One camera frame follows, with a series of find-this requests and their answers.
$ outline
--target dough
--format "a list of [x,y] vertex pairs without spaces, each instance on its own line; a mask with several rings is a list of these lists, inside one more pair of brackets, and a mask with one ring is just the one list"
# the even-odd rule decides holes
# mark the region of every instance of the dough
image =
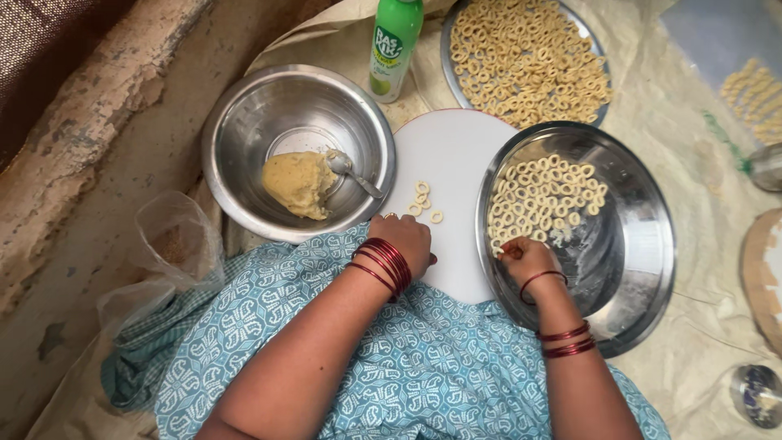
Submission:
[[277,202],[299,217],[315,220],[331,214],[323,204],[336,179],[326,156],[312,151],[269,157],[261,175],[261,183]]

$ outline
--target white cutting board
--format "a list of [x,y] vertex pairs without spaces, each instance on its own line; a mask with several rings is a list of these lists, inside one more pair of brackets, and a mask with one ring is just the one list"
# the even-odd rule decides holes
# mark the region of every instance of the white cutting board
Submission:
[[[478,304],[494,299],[475,242],[475,206],[489,162],[518,131],[477,110],[447,109],[421,115],[394,134],[396,181],[380,208],[400,217],[415,200],[415,183],[429,184],[432,207],[416,220],[432,230],[437,264],[423,281],[453,299]],[[443,221],[432,224],[434,210]]]

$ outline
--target paisley print fabric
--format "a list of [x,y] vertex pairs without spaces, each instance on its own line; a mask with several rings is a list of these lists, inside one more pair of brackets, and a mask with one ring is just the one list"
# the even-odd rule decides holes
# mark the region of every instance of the paisley print fabric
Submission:
[[[252,251],[169,367],[155,406],[160,437],[192,438],[236,374],[341,272],[366,232],[363,224]],[[612,374],[644,437],[670,438],[633,383]],[[367,330],[318,438],[549,439],[540,344],[495,301],[468,305],[416,283]]]

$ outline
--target peeling wall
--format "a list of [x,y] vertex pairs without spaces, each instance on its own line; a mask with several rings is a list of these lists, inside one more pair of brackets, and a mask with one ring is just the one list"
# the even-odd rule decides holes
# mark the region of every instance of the peeling wall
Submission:
[[95,336],[95,299],[137,280],[133,215],[197,179],[217,97],[312,1],[209,3],[139,0],[0,175],[0,438],[23,437]]

